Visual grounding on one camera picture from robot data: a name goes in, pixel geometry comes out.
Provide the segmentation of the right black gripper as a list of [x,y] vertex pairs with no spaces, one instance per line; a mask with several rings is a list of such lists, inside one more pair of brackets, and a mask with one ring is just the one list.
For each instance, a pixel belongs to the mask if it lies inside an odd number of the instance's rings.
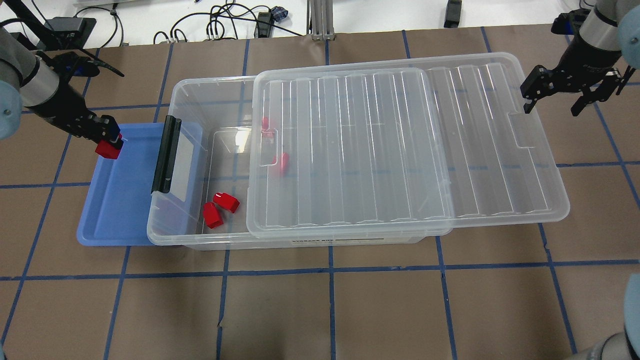
[[[570,108],[572,116],[577,117],[587,105],[607,101],[614,93],[619,94],[624,78],[615,65],[621,56],[619,49],[594,47],[585,39],[574,37],[554,69],[538,64],[520,85],[525,100],[524,113],[530,114],[539,100],[558,92],[582,92]],[[596,84],[599,84],[596,89],[590,89]]]

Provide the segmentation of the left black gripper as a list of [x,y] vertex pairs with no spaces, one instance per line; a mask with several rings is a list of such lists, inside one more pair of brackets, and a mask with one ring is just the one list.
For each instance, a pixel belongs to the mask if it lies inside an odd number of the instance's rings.
[[87,108],[85,99],[75,89],[57,89],[48,100],[35,105],[35,114],[74,137],[105,142],[115,149],[124,145],[115,117],[98,117]]

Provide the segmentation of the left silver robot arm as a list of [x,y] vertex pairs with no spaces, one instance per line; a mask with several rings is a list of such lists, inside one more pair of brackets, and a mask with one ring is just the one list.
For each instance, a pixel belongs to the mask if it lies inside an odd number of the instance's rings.
[[85,98],[70,85],[74,77],[93,78],[101,69],[112,70],[109,64],[74,51],[54,57],[32,52],[2,29],[0,65],[2,139],[18,131],[22,111],[28,109],[69,135],[93,141],[103,157],[122,149],[115,118],[89,110]]

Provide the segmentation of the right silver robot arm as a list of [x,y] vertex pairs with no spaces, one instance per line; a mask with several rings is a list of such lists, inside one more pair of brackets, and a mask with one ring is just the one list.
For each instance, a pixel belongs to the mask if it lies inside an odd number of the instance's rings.
[[559,14],[551,25],[557,35],[571,35],[557,66],[538,64],[519,87],[529,114],[537,101],[557,93],[579,98],[570,112],[619,95],[639,68],[639,2],[597,0],[593,7]]

